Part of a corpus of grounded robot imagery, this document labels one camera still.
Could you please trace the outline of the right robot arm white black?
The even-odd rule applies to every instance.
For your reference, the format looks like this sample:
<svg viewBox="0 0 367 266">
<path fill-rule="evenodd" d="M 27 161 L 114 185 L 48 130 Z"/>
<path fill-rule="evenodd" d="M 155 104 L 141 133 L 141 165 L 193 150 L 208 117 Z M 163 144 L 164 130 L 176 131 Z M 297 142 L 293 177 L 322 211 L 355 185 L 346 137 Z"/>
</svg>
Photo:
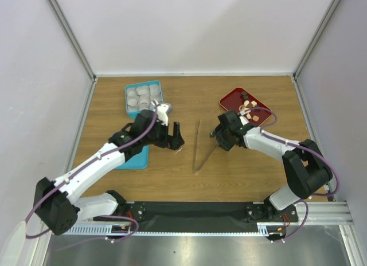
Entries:
<svg viewBox="0 0 367 266">
<path fill-rule="evenodd" d="M 219 147 L 229 151 L 233 146 L 261 152 L 283 164 L 286 185 L 264 200 L 264 214 L 270 221 L 284 216 L 285 209 L 305 200 L 333 179 L 331 167 L 318 145 L 271 134 L 250 123 L 243 115 L 227 111 L 218 116 L 219 125 L 210 133 Z"/>
</svg>

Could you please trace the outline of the metal tongs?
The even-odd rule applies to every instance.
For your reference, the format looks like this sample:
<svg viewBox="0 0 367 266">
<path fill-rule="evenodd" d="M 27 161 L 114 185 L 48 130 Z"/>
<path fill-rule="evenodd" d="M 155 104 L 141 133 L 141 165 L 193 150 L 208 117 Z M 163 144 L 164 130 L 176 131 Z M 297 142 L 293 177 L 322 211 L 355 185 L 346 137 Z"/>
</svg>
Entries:
<svg viewBox="0 0 367 266">
<path fill-rule="evenodd" d="M 218 122 L 214 119 L 200 119 L 194 129 L 194 149 L 192 170 L 197 175 L 217 145 L 215 138 L 211 136 Z"/>
</svg>

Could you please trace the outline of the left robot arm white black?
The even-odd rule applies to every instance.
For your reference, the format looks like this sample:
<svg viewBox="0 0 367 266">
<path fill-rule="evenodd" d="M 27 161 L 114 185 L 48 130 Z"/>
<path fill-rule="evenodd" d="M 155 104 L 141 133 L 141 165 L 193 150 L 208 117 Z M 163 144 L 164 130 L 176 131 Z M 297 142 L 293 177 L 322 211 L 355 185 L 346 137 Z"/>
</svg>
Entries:
<svg viewBox="0 0 367 266">
<path fill-rule="evenodd" d="M 117 192 L 108 191 L 92 198 L 81 195 L 111 170 L 140 154 L 146 146 L 177 150 L 184 145 L 178 122 L 174 122 L 173 134 L 169 135 L 170 111 L 168 103 L 159 103 L 154 110 L 144 109 L 81 165 L 52 181 L 39 180 L 32 212 L 55 235 L 65 233 L 78 220 L 107 216 L 121 220 L 126 214 L 126 206 Z"/>
</svg>

